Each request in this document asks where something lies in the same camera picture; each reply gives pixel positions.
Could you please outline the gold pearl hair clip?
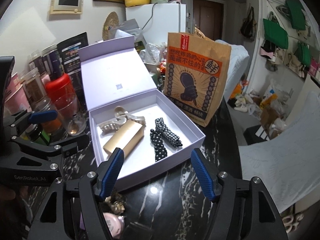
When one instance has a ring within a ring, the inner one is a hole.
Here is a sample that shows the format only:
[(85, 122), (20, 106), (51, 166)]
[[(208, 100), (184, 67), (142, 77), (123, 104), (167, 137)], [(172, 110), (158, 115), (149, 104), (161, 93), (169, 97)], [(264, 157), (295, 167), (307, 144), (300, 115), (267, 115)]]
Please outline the gold pearl hair clip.
[(113, 190), (111, 195), (104, 200), (111, 213), (121, 215), (125, 212), (126, 197), (117, 190)]

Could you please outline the pink round compact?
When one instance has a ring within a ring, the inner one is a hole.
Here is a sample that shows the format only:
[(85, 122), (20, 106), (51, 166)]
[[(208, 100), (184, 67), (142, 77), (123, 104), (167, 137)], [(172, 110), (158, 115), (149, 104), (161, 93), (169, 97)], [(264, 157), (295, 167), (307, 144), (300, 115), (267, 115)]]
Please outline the pink round compact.
[(103, 215), (112, 237), (120, 239), (125, 227), (124, 217), (108, 212), (104, 212)]

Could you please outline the gold rectangular case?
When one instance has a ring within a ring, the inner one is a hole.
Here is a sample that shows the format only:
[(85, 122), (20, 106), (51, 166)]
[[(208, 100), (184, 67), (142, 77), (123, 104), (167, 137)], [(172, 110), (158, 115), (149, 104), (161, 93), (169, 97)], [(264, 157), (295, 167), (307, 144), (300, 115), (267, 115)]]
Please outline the gold rectangular case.
[(127, 121), (103, 146), (106, 154), (111, 155), (116, 148), (123, 150), (126, 159), (144, 137), (144, 126), (134, 121)]

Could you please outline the black white polka-dot scrunchie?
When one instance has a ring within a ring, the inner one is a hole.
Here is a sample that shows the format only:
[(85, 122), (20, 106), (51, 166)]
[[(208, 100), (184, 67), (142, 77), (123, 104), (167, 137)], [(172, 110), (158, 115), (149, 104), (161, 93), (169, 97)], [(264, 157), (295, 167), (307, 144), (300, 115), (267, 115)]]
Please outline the black white polka-dot scrunchie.
[(150, 130), (150, 141), (155, 151), (155, 162), (167, 157), (167, 150), (164, 146), (162, 133), (158, 130)]

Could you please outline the clear jar brown contents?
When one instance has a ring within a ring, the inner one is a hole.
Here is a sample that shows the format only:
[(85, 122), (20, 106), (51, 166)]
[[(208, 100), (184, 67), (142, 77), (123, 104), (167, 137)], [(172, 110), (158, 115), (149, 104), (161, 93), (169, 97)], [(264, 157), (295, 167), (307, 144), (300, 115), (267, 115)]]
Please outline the clear jar brown contents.
[(51, 102), (47, 96), (38, 69), (24, 73), (20, 77), (26, 97), (33, 111), (44, 110)]

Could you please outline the clear drinking glass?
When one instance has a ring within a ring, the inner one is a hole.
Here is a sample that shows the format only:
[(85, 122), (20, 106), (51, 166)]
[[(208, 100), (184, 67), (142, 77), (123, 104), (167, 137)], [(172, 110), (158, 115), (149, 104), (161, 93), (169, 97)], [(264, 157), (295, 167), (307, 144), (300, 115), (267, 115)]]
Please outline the clear drinking glass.
[(68, 93), (58, 98), (54, 105), (58, 111), (58, 118), (69, 135), (76, 136), (85, 130), (86, 119), (75, 93)]

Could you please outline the red plastic container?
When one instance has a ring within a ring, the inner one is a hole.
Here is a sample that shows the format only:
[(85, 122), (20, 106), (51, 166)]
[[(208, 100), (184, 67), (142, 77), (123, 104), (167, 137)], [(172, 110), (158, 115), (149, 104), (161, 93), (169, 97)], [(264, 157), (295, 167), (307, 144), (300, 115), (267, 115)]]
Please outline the red plastic container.
[(74, 99), (76, 99), (76, 92), (71, 78), (66, 73), (61, 77), (48, 82), (45, 85), (45, 89), (47, 95), (58, 110), (67, 107)]

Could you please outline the beige hair claw clip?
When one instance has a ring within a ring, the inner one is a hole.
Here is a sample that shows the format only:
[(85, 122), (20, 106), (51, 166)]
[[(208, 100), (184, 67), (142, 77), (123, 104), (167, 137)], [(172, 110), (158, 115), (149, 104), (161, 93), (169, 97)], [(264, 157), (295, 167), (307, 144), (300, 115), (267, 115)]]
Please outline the beige hair claw clip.
[(132, 115), (122, 106), (117, 106), (114, 109), (114, 116), (115, 120), (105, 121), (98, 125), (104, 135), (118, 131), (122, 126), (129, 122), (129, 120), (146, 127), (146, 120), (144, 116)]

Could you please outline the lavender open gift box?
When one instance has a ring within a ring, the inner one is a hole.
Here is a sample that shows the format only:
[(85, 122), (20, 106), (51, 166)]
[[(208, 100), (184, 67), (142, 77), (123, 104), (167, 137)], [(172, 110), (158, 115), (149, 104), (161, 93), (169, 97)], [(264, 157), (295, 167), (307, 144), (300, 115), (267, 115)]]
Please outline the lavender open gift box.
[[(146, 120), (144, 138), (124, 161), (116, 182), (123, 191), (158, 176), (190, 158), (201, 147), (204, 133), (162, 92), (134, 48), (133, 36), (95, 43), (78, 50), (82, 83), (89, 115), (95, 161), (108, 159), (103, 146), (112, 137), (102, 135), (99, 124), (114, 120), (114, 110), (123, 107)], [(155, 119), (163, 118), (168, 128), (180, 137), (178, 149), (165, 144), (168, 156), (155, 161), (150, 129)]]

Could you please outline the black printed box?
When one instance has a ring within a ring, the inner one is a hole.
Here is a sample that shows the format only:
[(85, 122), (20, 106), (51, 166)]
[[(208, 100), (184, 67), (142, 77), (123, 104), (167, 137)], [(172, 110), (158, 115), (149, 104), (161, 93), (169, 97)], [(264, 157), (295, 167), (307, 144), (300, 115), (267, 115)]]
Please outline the black printed box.
[(72, 80), (82, 81), (81, 62), (78, 50), (86, 46), (88, 46), (86, 32), (80, 33), (79, 35), (68, 38), (57, 44), (57, 50), (62, 59), (63, 69)]

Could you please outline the dark gingham scrunchie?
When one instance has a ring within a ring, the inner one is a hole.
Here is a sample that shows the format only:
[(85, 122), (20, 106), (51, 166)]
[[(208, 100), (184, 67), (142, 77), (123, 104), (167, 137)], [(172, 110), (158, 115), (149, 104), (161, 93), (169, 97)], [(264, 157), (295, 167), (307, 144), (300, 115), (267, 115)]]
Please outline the dark gingham scrunchie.
[(161, 133), (162, 137), (173, 147), (180, 148), (183, 146), (180, 137), (173, 133), (164, 123), (163, 118), (155, 120), (156, 131)]

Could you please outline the brown paper takeaway bag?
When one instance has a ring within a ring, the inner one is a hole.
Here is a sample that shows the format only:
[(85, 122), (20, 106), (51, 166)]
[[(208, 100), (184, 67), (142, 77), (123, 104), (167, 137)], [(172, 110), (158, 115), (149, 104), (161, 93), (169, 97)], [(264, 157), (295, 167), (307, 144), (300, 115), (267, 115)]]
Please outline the brown paper takeaway bag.
[(206, 127), (225, 90), (232, 48), (188, 33), (169, 33), (164, 94)]

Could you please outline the white refrigerator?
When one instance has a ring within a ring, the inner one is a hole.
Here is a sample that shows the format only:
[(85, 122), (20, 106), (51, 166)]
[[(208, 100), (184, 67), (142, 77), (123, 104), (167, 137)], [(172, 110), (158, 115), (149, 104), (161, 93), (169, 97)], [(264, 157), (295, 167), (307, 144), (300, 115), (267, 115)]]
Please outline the white refrigerator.
[(135, 19), (148, 43), (167, 43), (168, 33), (184, 33), (186, 5), (180, 3), (146, 4), (128, 7), (126, 19)]

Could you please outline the green tote bag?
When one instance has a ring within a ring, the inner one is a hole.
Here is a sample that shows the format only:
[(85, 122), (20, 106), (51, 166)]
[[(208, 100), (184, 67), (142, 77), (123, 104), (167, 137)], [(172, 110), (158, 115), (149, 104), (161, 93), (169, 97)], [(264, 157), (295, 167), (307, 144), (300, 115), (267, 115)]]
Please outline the green tote bag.
[(274, 43), (280, 49), (288, 49), (289, 38), (287, 31), (279, 24), (265, 18), (263, 19), (263, 24), (265, 40)]

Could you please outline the wall intercom panel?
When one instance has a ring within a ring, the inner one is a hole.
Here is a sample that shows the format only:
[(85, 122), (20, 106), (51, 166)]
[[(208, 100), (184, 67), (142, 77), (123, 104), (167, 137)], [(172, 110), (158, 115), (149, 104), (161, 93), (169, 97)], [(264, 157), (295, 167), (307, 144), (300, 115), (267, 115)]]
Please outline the wall intercom panel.
[(51, 0), (49, 13), (51, 15), (81, 15), (83, 13), (83, 0)]

